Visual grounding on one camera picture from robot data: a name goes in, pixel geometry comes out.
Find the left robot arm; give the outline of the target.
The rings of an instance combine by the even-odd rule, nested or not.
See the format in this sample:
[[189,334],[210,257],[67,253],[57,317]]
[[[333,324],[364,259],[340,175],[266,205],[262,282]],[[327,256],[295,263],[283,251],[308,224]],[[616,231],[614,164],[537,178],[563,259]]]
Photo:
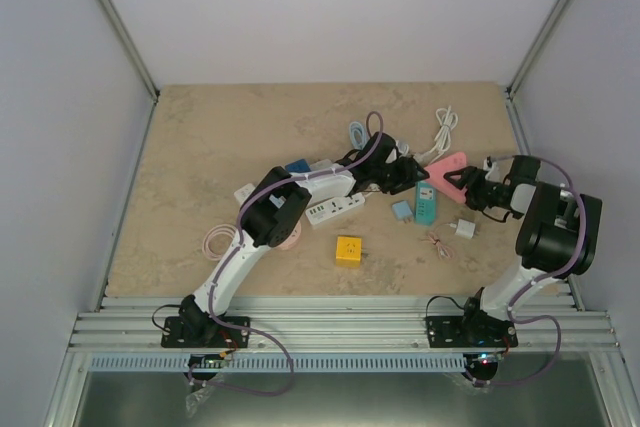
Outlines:
[[373,184],[396,195],[428,178],[425,168],[381,131],[363,149],[351,150],[324,169],[290,173],[281,166],[272,168],[241,205],[236,233],[213,272],[182,300],[178,315],[185,335],[197,346],[216,340],[217,319],[226,313],[240,284],[261,257],[290,237],[309,205],[351,197]]

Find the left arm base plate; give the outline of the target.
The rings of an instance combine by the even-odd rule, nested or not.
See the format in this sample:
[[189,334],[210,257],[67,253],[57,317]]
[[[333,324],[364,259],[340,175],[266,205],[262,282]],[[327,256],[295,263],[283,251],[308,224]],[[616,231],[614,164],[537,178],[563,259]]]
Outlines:
[[227,321],[240,326],[240,330],[228,329],[213,322],[211,319],[205,324],[204,330],[197,333],[178,316],[167,317],[164,323],[160,345],[162,348],[219,348],[235,350],[246,348],[249,343],[247,327],[248,317],[229,317]]

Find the yellow cube socket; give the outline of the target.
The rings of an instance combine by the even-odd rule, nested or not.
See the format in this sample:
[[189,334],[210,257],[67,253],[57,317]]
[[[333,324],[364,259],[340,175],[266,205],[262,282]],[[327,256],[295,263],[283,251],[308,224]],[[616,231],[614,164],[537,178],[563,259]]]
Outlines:
[[344,268],[359,268],[363,258],[360,237],[340,235],[336,240],[335,264]]

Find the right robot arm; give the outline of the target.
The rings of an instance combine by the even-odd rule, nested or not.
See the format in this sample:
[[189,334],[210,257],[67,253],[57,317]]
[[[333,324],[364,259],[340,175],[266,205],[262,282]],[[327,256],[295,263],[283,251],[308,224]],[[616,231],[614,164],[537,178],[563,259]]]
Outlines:
[[542,160],[515,155],[500,182],[489,178],[497,162],[487,159],[444,174],[448,184],[465,192],[465,204],[484,214],[501,208],[519,220],[516,260],[493,284],[467,299],[458,323],[471,346],[504,345],[515,336],[515,314],[543,288],[591,266],[597,245],[602,201],[578,194],[571,181],[558,186],[538,179]]

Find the small blue charger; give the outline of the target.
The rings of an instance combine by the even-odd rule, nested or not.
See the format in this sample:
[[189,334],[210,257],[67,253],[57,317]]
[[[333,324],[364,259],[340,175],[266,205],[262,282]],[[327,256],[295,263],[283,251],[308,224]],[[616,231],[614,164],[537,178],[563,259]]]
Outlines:
[[411,223],[414,221],[414,213],[410,204],[406,201],[396,202],[392,205],[392,212],[398,221]]

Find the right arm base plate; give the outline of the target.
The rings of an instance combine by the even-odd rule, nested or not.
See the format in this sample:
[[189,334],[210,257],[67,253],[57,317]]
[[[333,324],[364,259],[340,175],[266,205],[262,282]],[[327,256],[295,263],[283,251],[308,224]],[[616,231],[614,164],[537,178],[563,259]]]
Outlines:
[[514,324],[492,317],[427,316],[431,348],[513,348],[519,345]]

